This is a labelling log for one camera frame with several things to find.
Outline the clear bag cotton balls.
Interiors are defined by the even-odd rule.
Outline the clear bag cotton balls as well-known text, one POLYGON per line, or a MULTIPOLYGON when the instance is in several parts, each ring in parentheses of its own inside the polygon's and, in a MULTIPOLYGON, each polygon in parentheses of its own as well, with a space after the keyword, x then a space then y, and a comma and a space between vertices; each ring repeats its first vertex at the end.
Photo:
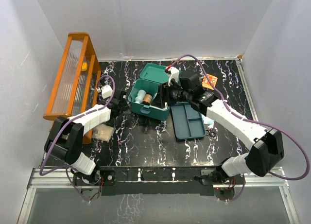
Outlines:
POLYGON ((92 137, 100 141, 109 142, 114 131, 114 127, 100 124, 93 129, 92 137))

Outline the amber bottle orange label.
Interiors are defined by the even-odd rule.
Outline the amber bottle orange label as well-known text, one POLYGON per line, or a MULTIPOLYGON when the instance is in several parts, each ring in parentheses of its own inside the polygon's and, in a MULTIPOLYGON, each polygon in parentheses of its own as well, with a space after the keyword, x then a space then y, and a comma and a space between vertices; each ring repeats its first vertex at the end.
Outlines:
POLYGON ((153 99, 152 94, 151 93, 146 93, 144 98, 143 98, 142 104, 143 105, 150 105, 151 102, 152 102, 152 99, 153 99))

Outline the green medicine box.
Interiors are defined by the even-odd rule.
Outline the green medicine box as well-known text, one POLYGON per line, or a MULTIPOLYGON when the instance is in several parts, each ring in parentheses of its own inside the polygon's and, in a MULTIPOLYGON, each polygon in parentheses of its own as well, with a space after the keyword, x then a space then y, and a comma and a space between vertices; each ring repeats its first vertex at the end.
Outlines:
POLYGON ((159 86, 171 81, 179 81, 179 69, 148 63, 134 84, 128 100, 131 112, 155 120, 165 121, 170 107, 161 104, 159 86))

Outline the small scissors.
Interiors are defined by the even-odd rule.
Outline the small scissors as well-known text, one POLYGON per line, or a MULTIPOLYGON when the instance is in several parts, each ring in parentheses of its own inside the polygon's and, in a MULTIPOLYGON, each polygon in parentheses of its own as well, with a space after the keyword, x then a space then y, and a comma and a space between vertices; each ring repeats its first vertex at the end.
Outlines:
POLYGON ((217 132, 215 128, 207 128, 206 129, 206 136, 210 136, 211 138, 215 138, 217 135, 217 132))

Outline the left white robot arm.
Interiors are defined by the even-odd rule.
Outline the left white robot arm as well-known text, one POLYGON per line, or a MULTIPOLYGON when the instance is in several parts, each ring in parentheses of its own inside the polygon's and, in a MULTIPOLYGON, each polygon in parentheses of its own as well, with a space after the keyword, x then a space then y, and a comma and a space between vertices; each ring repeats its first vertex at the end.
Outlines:
POLYGON ((116 89, 91 109, 70 118, 58 117, 44 146, 47 160, 57 158, 75 169, 75 175, 94 185, 100 180, 99 166, 82 152, 84 136, 98 125, 116 118, 128 109, 127 92, 116 89))

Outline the dark blue divided tray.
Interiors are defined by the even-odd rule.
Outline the dark blue divided tray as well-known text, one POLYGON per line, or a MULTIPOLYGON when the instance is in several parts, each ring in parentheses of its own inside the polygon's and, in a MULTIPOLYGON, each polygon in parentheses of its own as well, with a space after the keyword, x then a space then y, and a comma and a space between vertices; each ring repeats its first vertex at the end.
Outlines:
POLYGON ((171 107, 171 112, 177 141, 204 138, 206 130, 201 113, 189 103, 177 103, 171 107))

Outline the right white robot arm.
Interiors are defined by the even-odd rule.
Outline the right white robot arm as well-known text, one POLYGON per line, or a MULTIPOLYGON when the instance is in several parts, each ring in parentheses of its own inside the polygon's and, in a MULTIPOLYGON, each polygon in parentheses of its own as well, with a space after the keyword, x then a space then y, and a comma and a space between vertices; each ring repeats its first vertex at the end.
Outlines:
POLYGON ((263 177, 284 158, 280 131, 249 123, 244 116, 238 118, 238 112, 225 107, 219 93, 202 87, 197 74, 169 75, 168 81, 159 85, 159 95, 162 104, 169 106, 188 102, 195 111, 221 124, 248 149, 243 155, 225 159, 208 175, 203 175, 202 179, 226 184, 234 176, 244 173, 252 172, 263 177))

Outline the white plastic medicine bottle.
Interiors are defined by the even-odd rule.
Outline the white plastic medicine bottle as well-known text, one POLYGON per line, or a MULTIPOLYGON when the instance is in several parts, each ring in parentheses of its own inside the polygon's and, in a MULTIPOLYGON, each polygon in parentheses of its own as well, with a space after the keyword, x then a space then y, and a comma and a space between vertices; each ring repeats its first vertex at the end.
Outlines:
POLYGON ((142 103, 145 95, 146 92, 144 90, 139 90, 137 96, 135 97, 135 103, 142 103))

